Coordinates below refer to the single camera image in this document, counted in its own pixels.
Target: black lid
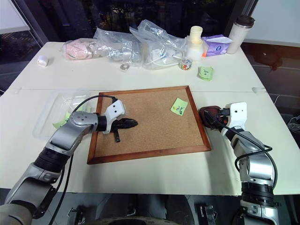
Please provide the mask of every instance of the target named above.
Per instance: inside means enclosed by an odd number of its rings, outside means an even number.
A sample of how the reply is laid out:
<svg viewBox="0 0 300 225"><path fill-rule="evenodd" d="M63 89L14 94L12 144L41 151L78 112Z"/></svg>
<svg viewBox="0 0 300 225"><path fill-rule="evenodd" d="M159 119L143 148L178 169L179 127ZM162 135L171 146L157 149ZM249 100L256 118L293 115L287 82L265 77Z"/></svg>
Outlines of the black lid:
<svg viewBox="0 0 300 225"><path fill-rule="evenodd" d="M255 19L253 19L252 17L248 16L248 15L240 15L237 19L236 19L236 23L242 25L242 26L253 26L254 25L254 21Z"/></svg>

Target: green note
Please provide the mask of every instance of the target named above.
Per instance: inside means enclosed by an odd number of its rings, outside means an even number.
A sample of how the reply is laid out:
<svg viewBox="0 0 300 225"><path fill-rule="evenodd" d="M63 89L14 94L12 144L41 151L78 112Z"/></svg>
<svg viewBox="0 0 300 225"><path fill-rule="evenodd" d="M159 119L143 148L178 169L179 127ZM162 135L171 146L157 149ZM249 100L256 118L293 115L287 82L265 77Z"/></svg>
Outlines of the green note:
<svg viewBox="0 0 300 225"><path fill-rule="evenodd" d="M66 112L65 118L62 119L61 121L59 121L58 123L53 123L53 126L56 129L60 128L62 125L64 125L67 122L67 120L69 119L70 115L71 114L69 112Z"/></svg>
<svg viewBox="0 0 300 225"><path fill-rule="evenodd" d="M177 115L182 116L187 105L188 105L188 102L185 102L185 101L181 100L180 98L177 98L171 107L171 111Z"/></svg>
<svg viewBox="0 0 300 225"><path fill-rule="evenodd" d="M200 67L198 70L198 76L205 81L210 81L212 80L213 72L214 69L212 67Z"/></svg>

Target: white tape roll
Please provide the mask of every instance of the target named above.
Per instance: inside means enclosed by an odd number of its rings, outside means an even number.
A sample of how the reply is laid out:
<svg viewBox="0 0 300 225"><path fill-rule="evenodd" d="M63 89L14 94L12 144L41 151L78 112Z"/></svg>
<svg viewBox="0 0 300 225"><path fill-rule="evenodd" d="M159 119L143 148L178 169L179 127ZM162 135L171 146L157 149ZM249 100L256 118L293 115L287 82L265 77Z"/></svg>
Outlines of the white tape roll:
<svg viewBox="0 0 300 225"><path fill-rule="evenodd" d="M40 55L37 59L37 64L41 67L46 67L48 65L48 58L44 55Z"/></svg>

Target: clear plastic container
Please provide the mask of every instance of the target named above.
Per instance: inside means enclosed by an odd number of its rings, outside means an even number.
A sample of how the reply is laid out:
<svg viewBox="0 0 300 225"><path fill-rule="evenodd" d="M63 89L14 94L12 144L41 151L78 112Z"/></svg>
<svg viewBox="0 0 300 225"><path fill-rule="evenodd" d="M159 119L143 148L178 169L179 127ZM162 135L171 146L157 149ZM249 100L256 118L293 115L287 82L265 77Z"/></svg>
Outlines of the clear plastic container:
<svg viewBox="0 0 300 225"><path fill-rule="evenodd" d="M48 98L41 115L32 131L35 138L46 140L56 131L54 123L64 120L85 99L90 97L88 90L56 90ZM83 104L82 111L94 111L90 102Z"/></svg>

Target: white tumbler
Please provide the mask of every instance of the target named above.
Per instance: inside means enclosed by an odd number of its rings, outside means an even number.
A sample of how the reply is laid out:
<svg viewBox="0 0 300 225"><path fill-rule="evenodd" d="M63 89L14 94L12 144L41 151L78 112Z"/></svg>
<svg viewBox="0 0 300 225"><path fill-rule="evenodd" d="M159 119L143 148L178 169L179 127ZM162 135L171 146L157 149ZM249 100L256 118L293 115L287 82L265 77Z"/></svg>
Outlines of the white tumbler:
<svg viewBox="0 0 300 225"><path fill-rule="evenodd" d="M230 43L227 53L234 54L244 41L247 33L253 27L255 19L248 15L240 15L235 21L231 28L229 38L232 40Z"/></svg>

